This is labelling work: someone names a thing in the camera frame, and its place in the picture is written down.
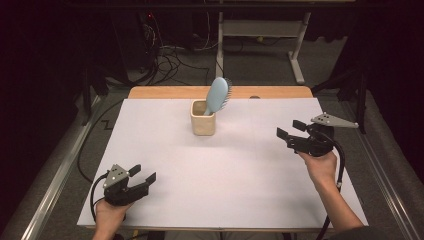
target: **white paper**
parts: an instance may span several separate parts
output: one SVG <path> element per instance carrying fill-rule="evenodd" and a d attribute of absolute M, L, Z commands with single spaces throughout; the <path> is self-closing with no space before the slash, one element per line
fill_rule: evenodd
<path fill-rule="evenodd" d="M 113 164 L 153 172 L 147 197 L 127 213 L 124 226 L 161 229 L 321 228 L 325 209 L 303 160 L 276 136 L 277 127 L 308 137 L 293 120 L 311 124 L 322 113 L 317 99 L 231 99 L 216 113 L 213 136 L 196 136 L 191 99 L 127 99 L 96 178 Z M 366 224 L 347 172 L 342 195 Z M 95 199 L 103 197 L 99 184 Z M 93 226 L 89 198 L 78 221 Z"/>

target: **table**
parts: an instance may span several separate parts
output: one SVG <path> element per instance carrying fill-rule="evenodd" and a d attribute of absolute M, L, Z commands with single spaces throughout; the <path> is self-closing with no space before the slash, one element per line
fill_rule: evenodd
<path fill-rule="evenodd" d="M 232 99 L 217 113 L 215 135 L 199 137 L 190 130 L 189 105 L 192 99 L 204 98 L 208 89 L 131 90 L 96 178 L 113 163 L 125 169 L 139 163 L 142 170 L 130 179 L 130 185 L 144 182 L 153 172 L 157 172 L 157 181 L 151 185 L 149 196 L 128 212 L 123 227 L 161 231 L 318 231 L 326 216 L 324 207 L 303 161 L 275 136 L 274 126 L 301 136 L 291 128 L 291 117 L 306 122 L 310 115 L 321 113 L 310 90 L 302 86 L 235 86 Z M 259 114 L 246 117 L 249 112 Z M 255 128 L 245 128 L 252 123 Z M 98 188 L 95 199 L 102 194 Z M 348 174 L 342 194 L 366 224 Z M 94 226 L 88 201 L 78 225 Z"/>
<path fill-rule="evenodd" d="M 243 0 L 242 2 L 354 2 L 355 0 L 265 0 L 251 1 Z M 216 54 L 216 77 L 224 75 L 224 52 L 223 38 L 224 36 L 250 36 L 250 37 L 294 37 L 296 45 L 293 51 L 287 53 L 290 64 L 293 70 L 296 83 L 299 85 L 305 84 L 302 71 L 299 66 L 297 57 L 300 47 L 302 46 L 303 38 L 308 27 L 310 12 L 305 12 L 303 19 L 300 21 L 264 21 L 264 20 L 231 20 L 224 19 L 224 14 L 219 13 L 218 19 L 218 51 Z"/>

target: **human hand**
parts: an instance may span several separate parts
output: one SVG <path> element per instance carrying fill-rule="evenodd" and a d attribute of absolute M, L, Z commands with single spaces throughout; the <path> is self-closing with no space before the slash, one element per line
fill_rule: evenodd
<path fill-rule="evenodd" d="M 121 226 L 125 213 L 134 203 L 126 206 L 113 206 L 104 199 L 96 204 L 96 232 L 93 240 L 113 239 Z"/>
<path fill-rule="evenodd" d="M 305 160 L 309 177 L 315 184 L 315 188 L 335 184 L 337 157 L 332 151 L 321 157 L 313 157 L 302 152 L 298 152 L 298 154 Z"/>

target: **metal bracket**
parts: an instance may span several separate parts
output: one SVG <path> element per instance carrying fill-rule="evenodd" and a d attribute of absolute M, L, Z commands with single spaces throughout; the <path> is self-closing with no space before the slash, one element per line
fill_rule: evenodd
<path fill-rule="evenodd" d="M 127 170 L 123 169 L 118 164 L 113 164 L 112 169 L 110 170 L 109 174 L 107 175 L 106 181 L 103 184 L 103 188 L 106 189 L 129 176 L 130 173 Z"/>
<path fill-rule="evenodd" d="M 347 128 L 359 127 L 358 123 L 349 122 L 344 119 L 331 116 L 325 112 L 317 117 L 312 118 L 311 121 L 314 123 L 318 123 L 324 126 L 331 126 L 331 127 L 347 127 Z"/>

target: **brush bristles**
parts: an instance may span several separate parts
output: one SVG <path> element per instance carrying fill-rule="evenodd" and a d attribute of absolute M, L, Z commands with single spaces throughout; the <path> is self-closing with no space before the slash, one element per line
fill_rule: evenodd
<path fill-rule="evenodd" d="M 223 109 L 224 107 L 225 107 L 225 105 L 227 105 L 227 102 L 228 102 L 228 100 L 230 100 L 230 97 L 231 97 L 231 93 L 232 93 L 232 86 L 233 86 L 233 83 L 231 82 L 231 80 L 230 79 L 228 79 L 228 78 L 224 78 L 225 79 L 225 81 L 227 81 L 227 85 L 228 85 L 228 93 L 227 93 L 227 97 L 225 98 L 225 100 L 224 100 L 224 102 L 222 103 L 222 105 L 221 105 L 221 108 L 219 109 L 219 110 L 221 110 L 221 109 Z"/>

